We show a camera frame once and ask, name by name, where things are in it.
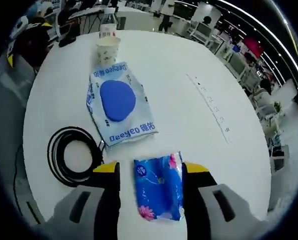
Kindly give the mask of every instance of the tissue package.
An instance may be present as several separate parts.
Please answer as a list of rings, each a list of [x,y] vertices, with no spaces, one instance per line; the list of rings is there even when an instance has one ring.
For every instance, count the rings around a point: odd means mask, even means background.
[[[179,221],[183,215],[180,152],[159,158],[134,160],[138,210],[148,221]]]

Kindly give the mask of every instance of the paper cup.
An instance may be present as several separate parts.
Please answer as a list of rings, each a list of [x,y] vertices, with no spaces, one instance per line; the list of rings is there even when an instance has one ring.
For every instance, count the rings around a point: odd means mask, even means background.
[[[98,57],[101,65],[115,64],[120,42],[121,39],[115,36],[106,36],[98,40]]]

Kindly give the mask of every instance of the wet wipes package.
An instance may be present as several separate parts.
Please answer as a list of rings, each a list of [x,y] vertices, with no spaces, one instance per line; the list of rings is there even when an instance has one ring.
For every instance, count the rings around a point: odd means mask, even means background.
[[[148,220],[179,221],[184,215],[180,152],[134,160],[138,210]]]
[[[109,147],[158,132],[143,85],[126,62],[90,75],[86,105]]]

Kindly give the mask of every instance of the coiled cable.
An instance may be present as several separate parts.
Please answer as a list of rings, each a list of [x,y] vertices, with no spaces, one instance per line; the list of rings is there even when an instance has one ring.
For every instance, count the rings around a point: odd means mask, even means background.
[[[72,141],[81,141],[90,149],[92,163],[84,172],[74,172],[67,167],[64,161],[64,150]],[[47,149],[48,164],[52,174],[64,185],[77,187],[91,176],[93,169],[103,163],[102,150],[100,150],[92,136],[84,129],[69,126],[55,132]]]

